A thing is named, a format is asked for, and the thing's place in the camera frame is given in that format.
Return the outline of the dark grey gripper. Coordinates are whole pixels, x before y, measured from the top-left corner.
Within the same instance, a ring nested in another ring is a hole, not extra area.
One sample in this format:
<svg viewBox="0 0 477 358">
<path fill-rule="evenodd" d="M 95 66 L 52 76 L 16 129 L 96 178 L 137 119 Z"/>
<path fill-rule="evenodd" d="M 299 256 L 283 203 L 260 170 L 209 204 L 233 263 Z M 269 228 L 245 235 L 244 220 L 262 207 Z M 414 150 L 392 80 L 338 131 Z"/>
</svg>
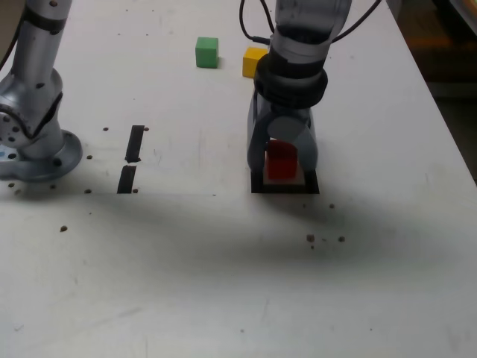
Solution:
<svg viewBox="0 0 477 358">
<path fill-rule="evenodd" d="M 263 171 L 271 139 L 294 146 L 303 171 L 317 168 L 318 144 L 312 110 L 283 107 L 254 90 L 247 119 L 247 163 L 251 172 Z"/>
</svg>

